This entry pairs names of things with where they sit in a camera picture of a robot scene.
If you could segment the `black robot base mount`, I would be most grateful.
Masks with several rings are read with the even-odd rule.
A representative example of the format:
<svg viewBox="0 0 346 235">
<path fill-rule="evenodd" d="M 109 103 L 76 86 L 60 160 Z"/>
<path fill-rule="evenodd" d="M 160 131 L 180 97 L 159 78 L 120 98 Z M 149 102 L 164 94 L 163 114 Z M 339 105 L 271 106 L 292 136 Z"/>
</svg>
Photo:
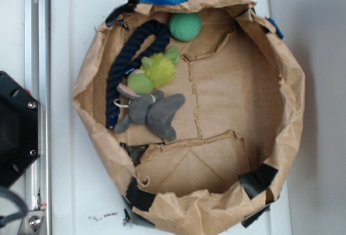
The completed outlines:
<svg viewBox="0 0 346 235">
<path fill-rule="evenodd" d="M 39 157 L 39 102 L 1 71 L 1 186 L 10 188 Z"/>
</svg>

